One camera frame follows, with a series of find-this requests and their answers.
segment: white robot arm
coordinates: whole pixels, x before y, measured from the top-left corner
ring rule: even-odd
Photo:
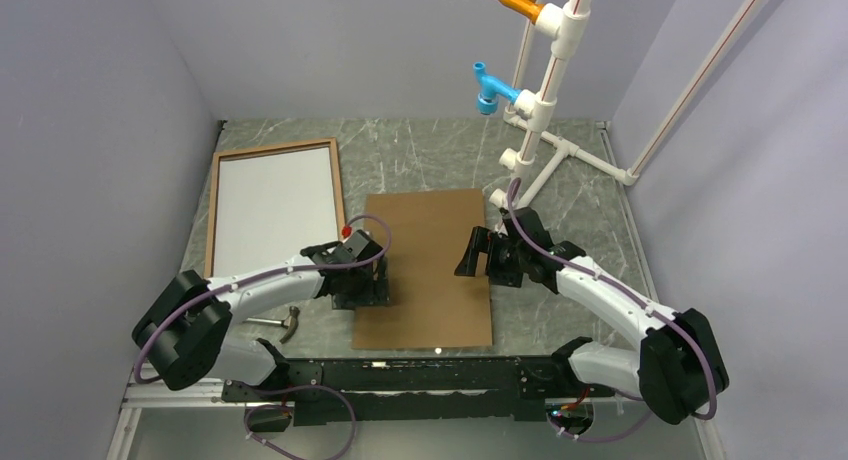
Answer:
[[[653,302],[604,271],[580,247],[567,241],[555,244],[529,207],[512,210],[510,204],[503,225],[505,234],[473,229],[456,275],[473,276],[478,255],[485,253],[486,275],[493,285],[520,287],[527,275],[584,305],[632,347],[608,347],[588,337],[568,342],[552,354],[566,383],[603,385],[641,397],[657,416],[674,424],[696,414],[727,387],[721,354],[701,313],[681,313]]]
[[[387,305],[388,243],[383,248],[357,230],[343,243],[304,248],[271,269],[207,280],[182,272],[133,329],[140,358],[147,357],[172,390],[203,377],[260,385],[275,374],[285,376],[288,364],[270,342],[230,335],[232,326],[296,300],[327,295],[334,309]]]

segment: black bracket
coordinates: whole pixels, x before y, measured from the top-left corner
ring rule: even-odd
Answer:
[[[283,390],[299,385],[321,385],[323,381],[324,369],[320,363],[297,362],[288,366],[288,385],[277,382],[275,385],[262,384],[257,388],[260,390]],[[298,402],[314,402],[318,400],[319,395],[321,395],[321,391],[319,390],[302,390],[292,392],[286,399]],[[228,382],[221,392],[222,401],[235,403],[273,402],[280,401],[282,397],[282,395],[262,395],[257,393],[253,387],[244,385],[241,382]]]
[[[492,285],[520,287],[524,273],[518,265],[514,247],[506,235],[493,232],[486,227],[474,227],[465,255],[454,270],[454,275],[473,277],[477,272],[477,260],[486,254],[486,275]]]
[[[143,347],[171,312],[208,291],[206,281],[196,272],[179,273],[136,324],[132,331],[135,344]],[[193,385],[212,369],[232,316],[229,303],[211,296],[159,336],[148,360],[169,389],[182,390]]]
[[[568,364],[571,353],[590,341],[578,337],[560,347],[548,362],[522,361],[515,367],[518,396],[524,400],[571,398],[580,396],[589,387],[590,396],[611,397],[614,391],[603,385],[587,385],[577,379]]]
[[[354,231],[344,242],[330,242],[304,248],[300,254],[316,265],[360,262],[377,255],[382,247],[362,230]],[[324,283],[316,297],[332,295],[334,310],[389,304],[388,260],[345,270],[322,269]]]
[[[675,315],[674,323],[701,347],[716,393],[727,389],[727,369],[707,317],[690,308]],[[709,400],[704,371],[695,353],[668,325],[650,331],[639,351],[639,391],[657,417],[677,425]]]

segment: pvc pipe joint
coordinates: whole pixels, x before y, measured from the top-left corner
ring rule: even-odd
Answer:
[[[518,160],[518,152],[511,148],[507,148],[504,150],[504,153],[501,154],[501,158],[498,159],[498,163],[507,168],[510,172],[515,169],[515,163]]]
[[[634,174],[634,173],[633,173],[633,169],[632,169],[632,168],[629,168],[629,169],[627,169],[627,170],[625,170],[625,171],[624,171],[624,174],[623,174],[623,175],[621,175],[621,178],[620,178],[619,180],[620,180],[620,181],[621,181],[621,183],[623,183],[625,186],[628,186],[628,187],[629,187],[629,186],[633,185],[634,183],[636,183],[636,180],[639,180],[639,175],[638,175],[638,174]]]
[[[533,115],[533,109],[536,107],[536,94],[530,90],[522,90],[514,104],[517,111],[529,117]]]
[[[501,79],[486,73],[486,64],[477,62],[474,64],[474,75],[480,84],[480,93],[477,95],[477,110],[483,115],[491,115],[498,110],[498,95],[515,103],[521,93],[517,88],[512,88]]]
[[[537,93],[533,95],[533,111],[527,117],[527,129],[531,132],[544,132],[551,123],[551,117],[554,115],[556,108],[556,98],[550,102],[545,102]]]
[[[588,21],[589,12],[573,13],[568,3],[563,8],[549,3],[539,12],[535,28],[554,39],[551,42],[551,54],[565,59],[577,51]]]
[[[506,208],[506,192],[500,188],[496,188],[495,191],[489,195],[489,203],[494,205],[496,208]]]
[[[587,23],[589,23],[588,11],[586,13],[571,13],[570,4],[566,3],[562,14],[562,25],[556,38],[551,42],[551,55],[563,59],[571,58],[583,38]]]
[[[512,173],[515,174],[516,177],[521,177],[521,179],[527,178],[527,172],[530,171],[530,167],[533,166],[533,162],[536,161],[536,155],[533,155],[533,158],[530,160],[522,160],[521,156],[517,156],[515,158],[515,167],[512,170]]]

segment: wooden frame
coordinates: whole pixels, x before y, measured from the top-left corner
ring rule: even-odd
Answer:
[[[341,168],[339,167],[339,149],[335,138],[319,138],[315,140],[303,140],[263,147],[243,148],[239,150],[228,150],[216,152],[212,156],[212,176],[209,191],[209,226],[206,233],[206,265],[204,276],[211,277],[213,274],[215,260],[215,232],[218,210],[218,179],[221,162],[241,160],[246,158],[257,158],[268,155],[280,155],[304,150],[315,150],[328,148],[330,150],[330,169],[333,175],[333,197],[336,206],[336,223],[339,231],[345,224],[344,196],[342,195]]]

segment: marble table surface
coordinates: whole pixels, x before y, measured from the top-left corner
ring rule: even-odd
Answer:
[[[608,159],[608,147],[588,119],[556,120],[549,131]],[[498,164],[507,147],[518,150],[523,131],[499,117],[488,119],[266,119],[229,121],[217,150],[233,150],[312,138],[338,140],[345,213],[363,211],[369,193],[480,188],[488,198],[506,189],[509,175]],[[533,178],[553,155],[539,146]],[[554,241],[571,240],[608,272],[645,293],[647,288],[615,181],[589,165],[566,159],[532,203]],[[209,208],[207,179],[194,219],[182,269],[203,271]],[[487,203],[493,226],[497,210]],[[627,348],[591,311],[572,300],[525,281],[521,289],[491,287],[492,347],[443,349],[441,356],[547,355],[578,336]],[[280,350],[290,358],[427,357],[433,349],[353,350],[353,312],[330,308],[328,298],[296,302],[301,309],[297,334]],[[288,306],[266,318],[284,318]],[[238,325],[234,334],[258,336],[276,344],[281,330]]]

